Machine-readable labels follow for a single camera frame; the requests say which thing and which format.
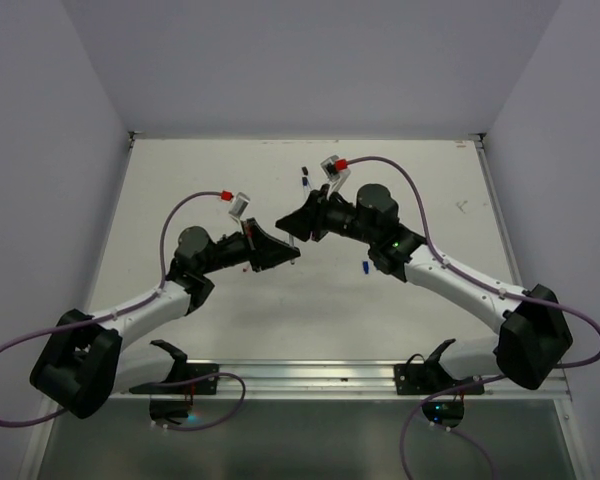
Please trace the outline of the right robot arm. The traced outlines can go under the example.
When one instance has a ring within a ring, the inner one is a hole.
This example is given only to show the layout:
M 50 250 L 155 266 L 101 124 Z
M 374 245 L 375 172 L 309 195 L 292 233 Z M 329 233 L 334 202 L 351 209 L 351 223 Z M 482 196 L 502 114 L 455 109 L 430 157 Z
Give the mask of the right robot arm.
M 448 392 L 476 376 L 498 376 L 538 389 L 573 343 L 554 292 L 531 290 L 494 280 L 434 255 L 430 243 L 400 222 L 389 190 L 367 184 L 347 202 L 327 186 L 309 193 L 305 203 L 276 222 L 301 241 L 320 241 L 329 233 L 368 245 L 371 263 L 382 273 L 440 295 L 482 321 L 491 336 L 461 342 L 448 339 L 406 379 L 422 391 Z

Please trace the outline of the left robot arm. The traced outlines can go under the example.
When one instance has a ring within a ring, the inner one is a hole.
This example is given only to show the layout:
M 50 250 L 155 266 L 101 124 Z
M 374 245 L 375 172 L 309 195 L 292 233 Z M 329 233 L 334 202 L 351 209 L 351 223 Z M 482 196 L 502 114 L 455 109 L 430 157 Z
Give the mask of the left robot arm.
M 30 384 L 80 419 L 93 415 L 111 394 L 143 384 L 177 392 L 188 379 L 185 355 L 158 341 L 166 358 L 136 376 L 122 361 L 123 351 L 202 307 L 214 289 L 209 274 L 244 263 L 260 272 L 299 256 L 297 247 L 269 235 L 253 218 L 218 241 L 200 226 L 189 227 L 179 235 L 164 279 L 147 296 L 97 315 L 77 309 L 63 314 L 34 364 Z

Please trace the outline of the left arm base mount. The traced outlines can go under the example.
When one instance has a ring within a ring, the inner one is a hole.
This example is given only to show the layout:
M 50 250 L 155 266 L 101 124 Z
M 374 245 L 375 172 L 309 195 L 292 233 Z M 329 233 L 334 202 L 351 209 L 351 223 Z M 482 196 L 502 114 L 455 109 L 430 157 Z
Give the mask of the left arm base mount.
M 220 371 L 217 363 L 189 362 L 188 355 L 165 340 L 152 340 L 147 349 L 132 352 L 124 361 L 125 386 L 121 392 L 175 395 L 175 400 L 151 400 L 149 415 L 162 428 L 190 427 L 195 395 L 215 395 Z

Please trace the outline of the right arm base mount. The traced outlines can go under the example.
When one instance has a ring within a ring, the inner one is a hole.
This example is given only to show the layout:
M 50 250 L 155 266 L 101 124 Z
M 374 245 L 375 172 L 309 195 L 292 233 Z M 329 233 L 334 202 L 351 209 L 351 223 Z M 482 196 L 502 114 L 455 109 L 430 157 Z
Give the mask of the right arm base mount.
M 460 425 L 465 415 L 464 397 L 483 395 L 483 386 L 469 387 L 474 379 L 453 379 L 440 365 L 441 355 L 456 341 L 445 340 L 427 358 L 422 354 L 411 355 L 404 363 L 393 366 L 393 380 L 396 394 L 399 396 L 428 396 L 452 387 L 464 386 L 454 394 L 453 399 L 432 400 L 421 407 L 425 417 L 436 425 L 454 429 Z

